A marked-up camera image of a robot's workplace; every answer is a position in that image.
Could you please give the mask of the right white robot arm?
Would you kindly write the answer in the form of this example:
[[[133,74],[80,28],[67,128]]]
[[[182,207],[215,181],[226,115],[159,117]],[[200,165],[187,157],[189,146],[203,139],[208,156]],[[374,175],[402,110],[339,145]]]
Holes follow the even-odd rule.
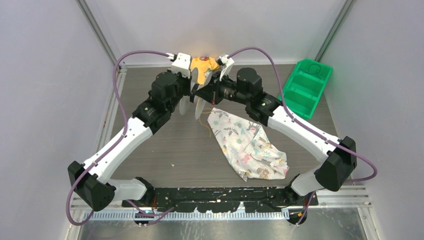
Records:
[[[263,90],[262,78],[253,68],[238,70],[236,80],[221,76],[219,71],[213,73],[194,95],[213,105],[222,100],[245,105],[252,120],[291,138],[319,161],[318,167],[297,175],[285,187],[285,198],[291,205],[299,205],[317,190],[337,192],[357,166],[353,155],[356,142],[351,137],[328,134],[286,110],[281,100]]]

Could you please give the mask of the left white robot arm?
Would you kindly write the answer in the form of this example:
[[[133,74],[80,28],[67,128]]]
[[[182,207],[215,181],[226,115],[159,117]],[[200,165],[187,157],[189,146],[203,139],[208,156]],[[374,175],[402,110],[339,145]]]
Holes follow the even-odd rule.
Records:
[[[149,97],[127,120],[124,128],[99,152],[83,163],[72,162],[68,175],[74,192],[95,212],[111,202],[134,200],[141,207],[153,202],[154,188],[141,177],[115,180],[112,175],[143,142],[167,123],[183,97],[192,93],[195,81],[167,70],[152,82]]]

